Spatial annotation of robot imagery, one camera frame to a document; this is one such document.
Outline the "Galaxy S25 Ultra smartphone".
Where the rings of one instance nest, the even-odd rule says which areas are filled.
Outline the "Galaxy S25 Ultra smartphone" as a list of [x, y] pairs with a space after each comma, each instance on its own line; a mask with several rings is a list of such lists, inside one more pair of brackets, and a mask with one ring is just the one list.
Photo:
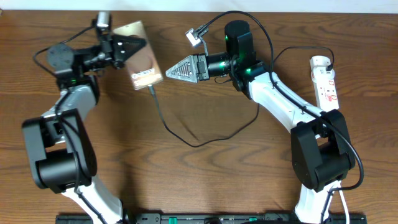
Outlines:
[[164, 80], [142, 21], [118, 27], [113, 32], [118, 35], [140, 38], [146, 41], [143, 48], [125, 61], [126, 70], [135, 90], [143, 89]]

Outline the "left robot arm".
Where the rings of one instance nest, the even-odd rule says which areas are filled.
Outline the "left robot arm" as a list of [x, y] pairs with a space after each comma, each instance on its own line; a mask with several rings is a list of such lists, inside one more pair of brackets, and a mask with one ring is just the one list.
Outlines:
[[25, 148], [38, 188], [73, 200], [93, 223], [135, 223], [135, 216], [98, 177], [83, 122], [99, 102], [96, 72], [108, 66], [122, 68], [147, 42], [117, 34], [100, 34], [98, 40], [86, 49], [73, 49], [65, 42], [45, 49], [60, 98], [41, 116], [23, 122]]

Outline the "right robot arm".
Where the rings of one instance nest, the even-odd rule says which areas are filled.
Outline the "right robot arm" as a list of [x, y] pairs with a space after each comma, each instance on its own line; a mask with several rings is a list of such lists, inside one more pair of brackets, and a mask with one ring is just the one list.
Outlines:
[[229, 75], [237, 91], [267, 109], [290, 133], [292, 167], [301, 182], [294, 208], [302, 223], [327, 223], [341, 181], [361, 162], [336, 108], [305, 101], [281, 82], [271, 65], [257, 59], [250, 26], [235, 20], [224, 27], [226, 51], [189, 55], [166, 71], [168, 78], [197, 83]]

